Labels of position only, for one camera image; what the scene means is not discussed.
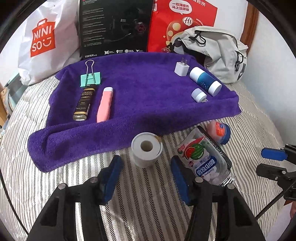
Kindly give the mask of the person's right hand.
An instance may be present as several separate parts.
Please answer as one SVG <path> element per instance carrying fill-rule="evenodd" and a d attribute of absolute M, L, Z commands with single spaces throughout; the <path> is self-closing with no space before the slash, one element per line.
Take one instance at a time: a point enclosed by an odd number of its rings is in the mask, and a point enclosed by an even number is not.
<path fill-rule="evenodd" d="M 290 209 L 290 218 L 291 219 L 295 216 L 295 213 L 296 213 L 296 202 L 293 201 L 291 209 Z"/>

